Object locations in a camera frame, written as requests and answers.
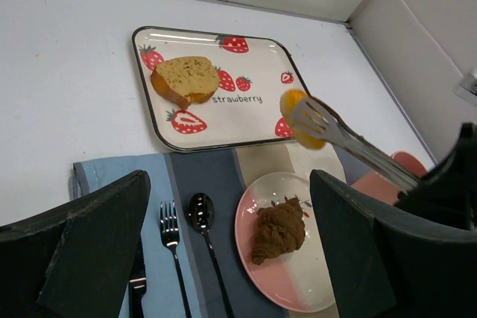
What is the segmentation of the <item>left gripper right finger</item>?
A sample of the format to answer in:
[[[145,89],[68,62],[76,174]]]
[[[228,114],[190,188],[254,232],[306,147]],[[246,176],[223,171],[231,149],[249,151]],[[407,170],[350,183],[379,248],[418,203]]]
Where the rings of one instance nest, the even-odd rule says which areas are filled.
[[[340,317],[475,317],[476,233],[433,223],[310,174]]]

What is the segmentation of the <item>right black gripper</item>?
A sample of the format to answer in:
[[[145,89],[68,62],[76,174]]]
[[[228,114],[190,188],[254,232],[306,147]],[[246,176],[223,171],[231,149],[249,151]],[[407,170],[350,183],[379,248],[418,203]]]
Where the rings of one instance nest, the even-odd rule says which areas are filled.
[[[435,223],[476,230],[476,125],[464,123],[447,157],[395,206]]]

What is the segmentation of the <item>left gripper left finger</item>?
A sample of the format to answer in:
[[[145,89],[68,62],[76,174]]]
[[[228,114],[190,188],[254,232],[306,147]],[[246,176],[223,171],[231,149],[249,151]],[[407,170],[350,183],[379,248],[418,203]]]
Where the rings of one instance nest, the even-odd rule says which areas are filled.
[[[151,181],[133,171],[1,227],[2,317],[117,317]]]

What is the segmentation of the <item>brown chocolate croissant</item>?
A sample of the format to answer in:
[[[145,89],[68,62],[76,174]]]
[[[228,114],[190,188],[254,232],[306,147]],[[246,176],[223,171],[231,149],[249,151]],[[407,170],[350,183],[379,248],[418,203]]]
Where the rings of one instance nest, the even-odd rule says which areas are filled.
[[[292,253],[301,248],[306,230],[298,197],[285,197],[284,203],[261,208],[251,253],[251,261],[261,265],[268,259]]]

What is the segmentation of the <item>metal tongs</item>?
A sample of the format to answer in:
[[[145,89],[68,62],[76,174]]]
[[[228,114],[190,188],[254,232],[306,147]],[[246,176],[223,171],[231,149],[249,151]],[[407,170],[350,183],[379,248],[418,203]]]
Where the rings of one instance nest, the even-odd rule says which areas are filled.
[[[302,123],[303,126],[309,125],[309,128],[304,127],[304,130],[310,135],[339,146],[401,191],[409,192],[418,186],[420,178],[417,175],[355,133],[340,115],[323,101],[312,96],[304,98],[294,111],[297,118],[299,112],[310,117],[305,117]]]

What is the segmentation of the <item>orange glazed donut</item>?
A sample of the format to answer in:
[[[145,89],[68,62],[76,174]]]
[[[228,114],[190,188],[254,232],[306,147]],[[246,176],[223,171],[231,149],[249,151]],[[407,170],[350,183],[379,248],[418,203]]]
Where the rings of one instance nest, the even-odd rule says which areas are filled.
[[[299,102],[308,97],[308,94],[303,90],[288,89],[280,97],[279,108],[296,141],[307,149],[320,150],[326,145],[326,142],[318,139],[316,136],[310,135],[304,130],[304,127],[309,128],[309,125],[302,125],[303,119],[305,117],[310,119],[310,117],[302,112],[299,112],[300,115],[298,118],[294,115],[294,111]]]

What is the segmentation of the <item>yellow cake slice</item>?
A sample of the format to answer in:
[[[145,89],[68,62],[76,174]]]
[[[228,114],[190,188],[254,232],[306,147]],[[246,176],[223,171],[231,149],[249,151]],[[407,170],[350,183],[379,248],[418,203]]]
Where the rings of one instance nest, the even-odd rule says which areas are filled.
[[[180,109],[207,102],[218,90],[220,77],[206,57],[176,57],[153,70],[151,84],[156,93]]]

